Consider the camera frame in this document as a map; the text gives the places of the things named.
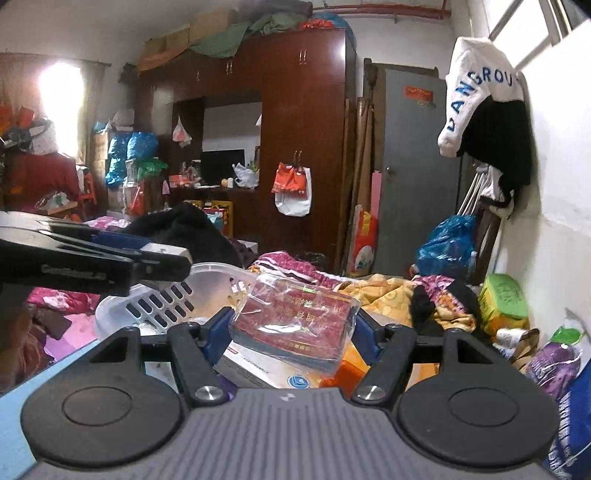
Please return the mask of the white plastic laundry basket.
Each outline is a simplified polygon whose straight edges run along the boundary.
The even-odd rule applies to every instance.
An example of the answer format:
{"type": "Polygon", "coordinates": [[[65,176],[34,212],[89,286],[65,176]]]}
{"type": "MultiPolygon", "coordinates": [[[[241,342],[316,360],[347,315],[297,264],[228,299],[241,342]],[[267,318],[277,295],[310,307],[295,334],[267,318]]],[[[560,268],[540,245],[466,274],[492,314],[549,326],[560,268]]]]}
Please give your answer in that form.
{"type": "Polygon", "coordinates": [[[228,264],[195,264],[182,282],[160,290],[137,284],[125,297],[106,297],[95,310],[95,334],[105,339],[137,327],[143,335],[159,335],[178,323],[202,325],[224,307],[238,310],[254,280],[256,274],[228,264]]]}

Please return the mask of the orange white medicine box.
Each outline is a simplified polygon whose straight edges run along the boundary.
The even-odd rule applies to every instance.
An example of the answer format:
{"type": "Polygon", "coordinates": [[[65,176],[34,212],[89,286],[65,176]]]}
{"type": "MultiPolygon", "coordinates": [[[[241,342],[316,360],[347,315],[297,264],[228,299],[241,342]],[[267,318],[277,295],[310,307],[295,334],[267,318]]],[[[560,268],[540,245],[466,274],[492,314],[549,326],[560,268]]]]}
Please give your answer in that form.
{"type": "Polygon", "coordinates": [[[214,370],[240,388],[318,388],[322,375],[317,371],[283,362],[231,342],[214,370]]]}

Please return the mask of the orange medicine bottle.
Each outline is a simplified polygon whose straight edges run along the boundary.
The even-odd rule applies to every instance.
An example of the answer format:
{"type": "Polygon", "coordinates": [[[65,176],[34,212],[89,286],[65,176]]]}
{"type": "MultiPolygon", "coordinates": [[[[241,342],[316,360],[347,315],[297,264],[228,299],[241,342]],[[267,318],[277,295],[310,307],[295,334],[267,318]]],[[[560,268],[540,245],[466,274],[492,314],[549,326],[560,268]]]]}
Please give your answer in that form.
{"type": "MultiPolygon", "coordinates": [[[[346,398],[352,396],[353,391],[363,380],[369,372],[370,367],[365,361],[356,347],[349,343],[348,349],[344,357],[342,357],[341,365],[335,376],[332,378],[324,378],[318,384],[320,388],[338,388],[345,394],[346,398]]],[[[415,365],[412,370],[410,380],[407,388],[410,389],[412,386],[420,383],[421,381],[427,380],[431,377],[436,376],[439,373],[439,364],[419,364],[415,365]]]]}

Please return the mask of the red book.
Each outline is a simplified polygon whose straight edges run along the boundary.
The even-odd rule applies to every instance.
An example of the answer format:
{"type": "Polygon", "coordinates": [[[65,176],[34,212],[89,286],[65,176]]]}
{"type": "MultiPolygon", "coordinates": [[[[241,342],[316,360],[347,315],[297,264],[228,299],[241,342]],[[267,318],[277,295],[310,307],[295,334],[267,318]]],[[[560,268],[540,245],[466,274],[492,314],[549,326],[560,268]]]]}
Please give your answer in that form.
{"type": "Polygon", "coordinates": [[[346,294],[260,274],[229,333],[236,344],[331,376],[352,340],[360,307],[346,294]]]}

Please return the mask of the black clothing pile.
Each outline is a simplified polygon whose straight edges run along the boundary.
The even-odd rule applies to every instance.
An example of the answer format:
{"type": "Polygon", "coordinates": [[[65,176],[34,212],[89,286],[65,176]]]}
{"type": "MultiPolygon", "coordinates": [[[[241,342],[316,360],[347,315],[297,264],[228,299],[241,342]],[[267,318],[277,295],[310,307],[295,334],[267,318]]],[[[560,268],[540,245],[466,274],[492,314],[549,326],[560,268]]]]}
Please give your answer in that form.
{"type": "Polygon", "coordinates": [[[217,230],[204,211],[182,202],[175,207],[136,218],[122,233],[152,242],[185,248],[193,263],[217,262],[242,268],[231,242],[217,230]]]}

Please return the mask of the pink floral bedsheet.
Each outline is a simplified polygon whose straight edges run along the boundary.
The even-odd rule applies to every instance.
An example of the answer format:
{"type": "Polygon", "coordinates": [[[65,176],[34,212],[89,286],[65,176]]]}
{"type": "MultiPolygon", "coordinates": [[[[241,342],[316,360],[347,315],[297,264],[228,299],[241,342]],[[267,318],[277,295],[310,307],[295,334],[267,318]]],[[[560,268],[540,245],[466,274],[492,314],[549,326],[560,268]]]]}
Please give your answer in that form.
{"type": "MultiPolygon", "coordinates": [[[[90,227],[116,233],[121,233],[123,228],[129,224],[128,220],[113,216],[101,216],[86,222],[86,225],[90,227]]],[[[266,253],[259,260],[254,258],[256,255],[254,255],[252,249],[245,246],[245,243],[232,240],[231,244],[238,251],[238,255],[242,258],[245,266],[247,268],[252,266],[252,271],[256,271],[260,266],[263,266],[270,268],[271,271],[276,271],[280,275],[293,276],[297,280],[329,288],[334,288],[344,281],[342,277],[324,272],[311,262],[296,259],[287,252],[266,253]]],[[[29,295],[27,302],[39,309],[59,312],[65,316],[75,314],[90,315],[95,311],[99,297],[96,294],[35,288],[29,295]]]]}

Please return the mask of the red cloth covered furniture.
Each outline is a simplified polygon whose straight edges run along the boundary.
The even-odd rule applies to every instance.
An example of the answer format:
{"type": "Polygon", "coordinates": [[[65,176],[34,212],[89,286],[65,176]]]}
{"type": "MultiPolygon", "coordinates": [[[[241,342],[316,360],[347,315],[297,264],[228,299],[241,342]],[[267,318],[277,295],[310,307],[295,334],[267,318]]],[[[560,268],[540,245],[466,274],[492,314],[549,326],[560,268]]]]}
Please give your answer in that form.
{"type": "Polygon", "coordinates": [[[6,160],[3,180],[7,210],[33,212],[48,194],[63,192],[77,201],[80,195],[75,161],[59,153],[16,153],[6,160]]]}

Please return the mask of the blue plastic bags stack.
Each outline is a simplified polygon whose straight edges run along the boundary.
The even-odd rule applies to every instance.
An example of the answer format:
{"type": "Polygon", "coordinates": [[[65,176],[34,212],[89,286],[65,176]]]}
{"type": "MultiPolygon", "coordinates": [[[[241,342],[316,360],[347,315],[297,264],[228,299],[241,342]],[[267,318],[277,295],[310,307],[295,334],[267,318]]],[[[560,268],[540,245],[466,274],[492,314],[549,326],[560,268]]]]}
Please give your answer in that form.
{"type": "Polygon", "coordinates": [[[128,178],[131,178],[131,182],[139,182],[167,170],[167,164],[157,157],[158,146],[158,139],[151,132],[133,131],[113,135],[107,150],[109,165],[105,174],[106,186],[115,189],[128,178]]]}

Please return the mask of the purple white package bag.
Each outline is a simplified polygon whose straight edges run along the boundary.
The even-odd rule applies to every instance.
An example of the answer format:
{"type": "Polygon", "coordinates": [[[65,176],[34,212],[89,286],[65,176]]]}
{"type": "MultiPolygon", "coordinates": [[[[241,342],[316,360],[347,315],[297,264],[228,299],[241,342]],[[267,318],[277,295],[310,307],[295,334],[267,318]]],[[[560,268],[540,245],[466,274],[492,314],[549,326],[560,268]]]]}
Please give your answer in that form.
{"type": "Polygon", "coordinates": [[[560,479],[590,477],[590,336],[567,320],[539,350],[526,376],[553,398],[559,427],[546,465],[560,479]]]}

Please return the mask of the green yellow box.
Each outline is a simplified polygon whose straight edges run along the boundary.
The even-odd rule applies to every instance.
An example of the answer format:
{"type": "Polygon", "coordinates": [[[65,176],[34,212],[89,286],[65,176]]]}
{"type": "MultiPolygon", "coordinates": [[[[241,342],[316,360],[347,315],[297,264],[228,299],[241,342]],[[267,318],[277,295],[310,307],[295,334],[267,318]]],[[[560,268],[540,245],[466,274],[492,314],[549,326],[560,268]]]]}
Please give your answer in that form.
{"type": "Polygon", "coordinates": [[[479,297],[482,328],[490,336],[500,329],[529,330],[528,304],[519,283],[507,274],[489,275],[479,297]]]}

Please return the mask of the black television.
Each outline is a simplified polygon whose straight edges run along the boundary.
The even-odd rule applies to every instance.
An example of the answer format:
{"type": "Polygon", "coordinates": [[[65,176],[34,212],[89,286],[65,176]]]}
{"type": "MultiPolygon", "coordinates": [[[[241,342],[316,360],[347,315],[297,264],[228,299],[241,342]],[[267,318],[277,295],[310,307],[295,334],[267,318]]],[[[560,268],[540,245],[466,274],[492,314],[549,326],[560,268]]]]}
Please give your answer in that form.
{"type": "Polygon", "coordinates": [[[206,185],[221,185],[223,179],[235,176],[235,165],[245,166],[245,150],[204,151],[200,156],[201,178],[206,185]]]}

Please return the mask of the yellow patterned blanket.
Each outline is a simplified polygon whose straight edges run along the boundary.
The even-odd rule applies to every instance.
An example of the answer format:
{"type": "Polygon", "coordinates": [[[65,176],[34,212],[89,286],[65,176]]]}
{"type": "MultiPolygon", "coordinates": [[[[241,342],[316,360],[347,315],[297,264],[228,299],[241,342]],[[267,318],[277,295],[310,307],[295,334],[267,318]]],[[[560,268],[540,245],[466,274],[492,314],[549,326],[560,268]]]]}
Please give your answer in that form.
{"type": "Polygon", "coordinates": [[[363,310],[387,318],[381,323],[407,327],[436,322],[473,333],[481,319],[475,293],[464,282],[443,275],[415,276],[412,280],[381,274],[366,280],[346,281],[335,291],[360,301],[363,310]]]}

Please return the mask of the window curtain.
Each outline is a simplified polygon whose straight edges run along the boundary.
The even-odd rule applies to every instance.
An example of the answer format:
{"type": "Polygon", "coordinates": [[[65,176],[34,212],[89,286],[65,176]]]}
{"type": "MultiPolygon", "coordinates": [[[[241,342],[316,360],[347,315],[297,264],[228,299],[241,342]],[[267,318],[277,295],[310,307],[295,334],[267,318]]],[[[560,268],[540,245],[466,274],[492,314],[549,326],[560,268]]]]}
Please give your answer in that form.
{"type": "Polygon", "coordinates": [[[3,52],[1,130],[28,108],[53,122],[59,153],[84,163],[108,67],[89,60],[3,52]]]}

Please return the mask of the blue plastic bag right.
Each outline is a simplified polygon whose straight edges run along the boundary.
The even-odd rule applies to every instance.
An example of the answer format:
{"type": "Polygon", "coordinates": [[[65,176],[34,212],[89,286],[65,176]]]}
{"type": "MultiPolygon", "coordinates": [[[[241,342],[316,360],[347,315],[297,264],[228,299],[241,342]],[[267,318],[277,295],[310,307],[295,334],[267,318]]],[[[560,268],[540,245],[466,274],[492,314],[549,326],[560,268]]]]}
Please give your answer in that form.
{"type": "Polygon", "coordinates": [[[453,215],[441,222],[417,251],[418,273],[467,280],[476,258],[476,231],[475,215],[453,215]]]}

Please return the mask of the orange white hanging bag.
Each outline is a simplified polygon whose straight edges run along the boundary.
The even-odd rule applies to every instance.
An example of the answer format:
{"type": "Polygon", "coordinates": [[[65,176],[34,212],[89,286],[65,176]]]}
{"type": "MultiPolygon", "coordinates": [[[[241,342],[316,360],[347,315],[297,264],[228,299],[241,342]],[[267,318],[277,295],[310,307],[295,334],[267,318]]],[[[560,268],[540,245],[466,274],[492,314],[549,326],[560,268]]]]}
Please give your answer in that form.
{"type": "Polygon", "coordinates": [[[302,218],[311,212],[311,169],[301,164],[301,150],[294,152],[290,164],[280,163],[273,180],[276,209],[287,217],[302,218]]]}

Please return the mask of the green cloth on wardrobe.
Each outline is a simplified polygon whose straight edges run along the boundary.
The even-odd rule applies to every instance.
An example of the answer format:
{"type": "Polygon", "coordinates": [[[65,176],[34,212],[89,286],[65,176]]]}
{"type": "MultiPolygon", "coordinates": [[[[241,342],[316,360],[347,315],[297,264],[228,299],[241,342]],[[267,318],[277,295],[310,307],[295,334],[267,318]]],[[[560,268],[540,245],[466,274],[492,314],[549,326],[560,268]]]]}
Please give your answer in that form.
{"type": "Polygon", "coordinates": [[[307,16],[293,12],[270,13],[259,17],[256,21],[236,23],[219,33],[201,38],[192,43],[188,49],[206,57],[230,58],[238,53],[240,45],[247,38],[291,31],[307,20],[307,16]]]}

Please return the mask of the grey door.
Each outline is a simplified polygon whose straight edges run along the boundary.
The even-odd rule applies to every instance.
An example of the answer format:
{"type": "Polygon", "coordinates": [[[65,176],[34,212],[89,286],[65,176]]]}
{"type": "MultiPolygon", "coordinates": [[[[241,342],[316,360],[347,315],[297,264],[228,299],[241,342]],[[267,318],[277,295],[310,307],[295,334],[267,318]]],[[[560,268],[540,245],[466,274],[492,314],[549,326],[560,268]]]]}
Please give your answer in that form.
{"type": "Polygon", "coordinates": [[[446,85],[386,71],[385,142],[374,271],[404,276],[432,231],[456,212],[461,161],[440,155],[446,85]]]}

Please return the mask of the dark red wooden wardrobe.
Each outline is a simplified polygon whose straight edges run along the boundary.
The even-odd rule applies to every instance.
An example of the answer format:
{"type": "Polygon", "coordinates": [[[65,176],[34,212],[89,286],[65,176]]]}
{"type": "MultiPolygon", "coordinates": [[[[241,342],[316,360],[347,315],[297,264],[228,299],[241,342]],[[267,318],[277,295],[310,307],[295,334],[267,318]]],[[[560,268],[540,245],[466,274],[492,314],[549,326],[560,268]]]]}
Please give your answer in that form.
{"type": "Polygon", "coordinates": [[[139,74],[135,121],[154,133],[171,173],[199,158],[205,112],[221,107],[222,127],[259,132],[259,186],[217,188],[233,204],[233,234],[260,251],[325,255],[339,266],[353,162],[356,51],[342,29],[304,29],[246,39],[235,57],[213,59],[187,50],[139,74]],[[311,170],[311,211],[280,213],[273,181],[280,164],[311,170]]]}

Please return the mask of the white black hanging garment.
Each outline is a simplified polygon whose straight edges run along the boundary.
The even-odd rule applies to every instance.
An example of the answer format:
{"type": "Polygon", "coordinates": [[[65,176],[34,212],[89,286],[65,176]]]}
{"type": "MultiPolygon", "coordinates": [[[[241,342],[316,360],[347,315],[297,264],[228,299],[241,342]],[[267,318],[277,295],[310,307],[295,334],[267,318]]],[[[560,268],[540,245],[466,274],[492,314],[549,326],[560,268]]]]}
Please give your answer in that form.
{"type": "Polygon", "coordinates": [[[489,166],[483,201],[497,209],[517,205],[531,182],[533,147],[524,90],[506,55],[486,38],[456,40],[446,76],[446,122],[440,154],[465,154],[489,166]]]}

